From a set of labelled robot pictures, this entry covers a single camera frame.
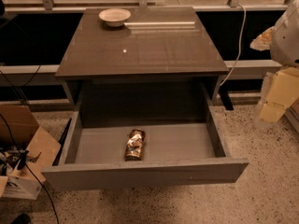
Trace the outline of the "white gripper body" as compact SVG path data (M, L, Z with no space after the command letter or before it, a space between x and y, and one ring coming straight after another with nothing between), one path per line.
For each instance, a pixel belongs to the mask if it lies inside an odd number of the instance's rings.
M299 70L294 67L279 70L270 77L268 104L289 108L299 98Z

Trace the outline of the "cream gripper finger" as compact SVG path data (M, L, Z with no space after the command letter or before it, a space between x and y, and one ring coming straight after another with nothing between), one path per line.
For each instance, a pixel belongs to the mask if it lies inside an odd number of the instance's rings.
M285 114L283 106L259 102L256 105L253 124L258 129L269 129L275 126Z

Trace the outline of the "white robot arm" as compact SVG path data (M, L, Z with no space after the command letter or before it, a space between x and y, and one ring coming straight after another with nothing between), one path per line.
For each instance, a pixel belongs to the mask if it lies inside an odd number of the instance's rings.
M275 25L258 35L250 47L269 49L271 59L281 65L276 73L266 73L256 105L254 125L267 129L299 98L299 0L294 0Z

